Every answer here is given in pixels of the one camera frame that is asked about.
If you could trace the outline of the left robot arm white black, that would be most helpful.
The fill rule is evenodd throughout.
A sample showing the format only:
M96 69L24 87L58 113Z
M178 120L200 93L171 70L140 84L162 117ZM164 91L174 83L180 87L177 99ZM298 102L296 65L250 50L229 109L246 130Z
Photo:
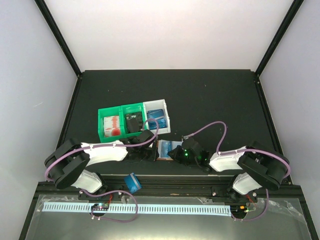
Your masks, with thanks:
M144 130L137 136L109 143L91 144L70 139L44 161L45 179L59 190L75 187L101 200L109 188L98 170L91 172L87 167L107 162L154 160L157 138L157 133Z

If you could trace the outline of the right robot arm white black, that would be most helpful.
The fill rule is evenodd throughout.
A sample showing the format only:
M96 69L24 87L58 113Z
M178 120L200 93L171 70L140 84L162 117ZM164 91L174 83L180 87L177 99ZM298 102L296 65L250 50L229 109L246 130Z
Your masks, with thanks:
M242 171L234 176L227 189L228 198L234 202L260 188L278 190L283 179L291 173L290 162L286 157L269 151L257 141L230 151L210 152L190 137L167 154L179 164L196 166L206 174Z

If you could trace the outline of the dropped blue credit card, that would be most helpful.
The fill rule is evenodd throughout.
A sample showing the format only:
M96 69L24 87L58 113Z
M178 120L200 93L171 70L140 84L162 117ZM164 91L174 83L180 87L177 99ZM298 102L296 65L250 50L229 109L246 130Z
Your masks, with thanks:
M138 178L133 172L124 177L124 182L131 194L134 194L142 188Z

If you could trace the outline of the brown leather card holder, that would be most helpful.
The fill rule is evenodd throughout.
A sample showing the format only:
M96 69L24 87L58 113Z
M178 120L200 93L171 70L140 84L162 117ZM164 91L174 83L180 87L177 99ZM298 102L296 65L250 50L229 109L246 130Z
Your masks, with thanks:
M157 142L157 151L159 161L172 161L173 159L168 155L168 152L175 149L177 146L181 146L181 141L169 141L169 140L159 140Z

